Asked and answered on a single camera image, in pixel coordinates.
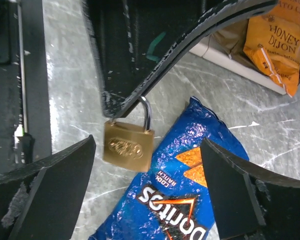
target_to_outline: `orange chip graphic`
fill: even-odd
[[[191,168],[188,171],[185,171],[183,176],[206,188],[208,187],[206,182],[205,172],[204,172],[204,166],[202,164],[194,168]]]
[[[190,168],[196,167],[202,164],[200,147],[180,153],[176,156],[176,159]]]

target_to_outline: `padlock shackle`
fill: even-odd
[[[151,122],[151,105],[148,100],[144,96],[139,97],[139,101],[142,103],[144,109],[144,131],[147,132],[150,130],[150,122]]]

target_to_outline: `snack bag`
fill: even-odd
[[[244,53],[292,97],[299,84],[300,0],[280,0],[267,14],[249,19]]]
[[[89,240],[204,240],[215,220],[199,146],[209,138],[248,156],[218,117],[194,97]]]
[[[244,53],[249,20],[237,21],[226,26],[211,35],[214,40],[223,48],[230,59],[241,65],[259,72],[259,69]]]

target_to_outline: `blue chip bag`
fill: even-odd
[[[139,173],[111,215],[89,240],[204,240],[214,214],[200,144],[209,138],[249,160],[216,114],[191,97],[189,105]]]

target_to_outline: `doritos logo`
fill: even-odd
[[[206,228],[198,225],[192,218],[196,198],[166,199],[153,186],[147,185],[137,196],[139,202],[147,205],[159,218],[168,240],[203,240]],[[188,205],[188,213],[180,210],[180,206]]]

